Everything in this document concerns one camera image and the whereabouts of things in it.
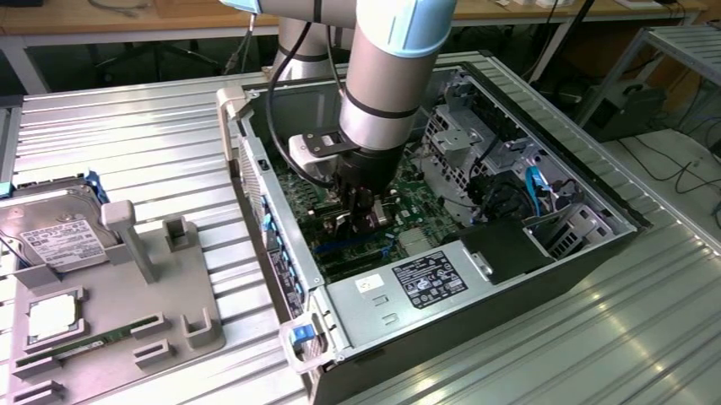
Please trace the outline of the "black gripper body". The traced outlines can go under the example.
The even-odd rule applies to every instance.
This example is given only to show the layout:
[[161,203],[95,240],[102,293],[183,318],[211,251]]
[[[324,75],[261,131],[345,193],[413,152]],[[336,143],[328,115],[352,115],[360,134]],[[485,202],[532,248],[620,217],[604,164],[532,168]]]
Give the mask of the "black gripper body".
[[334,174],[338,190],[384,193],[397,176],[402,154],[402,147],[388,150],[361,148],[341,153]]

